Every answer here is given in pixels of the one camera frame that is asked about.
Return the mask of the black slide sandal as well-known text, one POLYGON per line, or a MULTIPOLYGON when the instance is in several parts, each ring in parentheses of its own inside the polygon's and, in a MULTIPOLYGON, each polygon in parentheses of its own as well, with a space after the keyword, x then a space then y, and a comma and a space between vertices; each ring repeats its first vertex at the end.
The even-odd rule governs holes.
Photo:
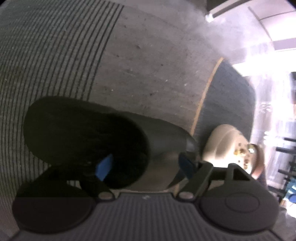
POLYGON ((186 178, 179 154, 196 164, 196 141, 183 128, 65 97, 35 101, 25 115, 23 136, 34 156, 71 171, 77 180, 89 163, 112 155, 103 181, 109 189, 164 191, 186 178))

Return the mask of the grey striped door mat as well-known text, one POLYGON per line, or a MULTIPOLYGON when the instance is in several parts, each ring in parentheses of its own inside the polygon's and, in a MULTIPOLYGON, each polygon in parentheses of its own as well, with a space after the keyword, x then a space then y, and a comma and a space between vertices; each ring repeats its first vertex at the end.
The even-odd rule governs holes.
POLYGON ((1 232, 18 227, 17 189, 47 165, 23 142, 43 96, 96 102, 189 132, 220 53, 198 31, 198 11, 171 1, 6 1, 1 6, 1 232))

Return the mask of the cream clog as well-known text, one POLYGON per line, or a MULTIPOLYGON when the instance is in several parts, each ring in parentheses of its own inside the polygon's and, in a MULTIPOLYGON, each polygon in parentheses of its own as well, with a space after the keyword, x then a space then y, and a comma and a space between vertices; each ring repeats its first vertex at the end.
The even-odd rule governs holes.
POLYGON ((219 168, 237 164, 254 179, 264 171, 262 147, 250 143, 237 128, 227 124, 219 125, 211 132, 202 159, 219 168))

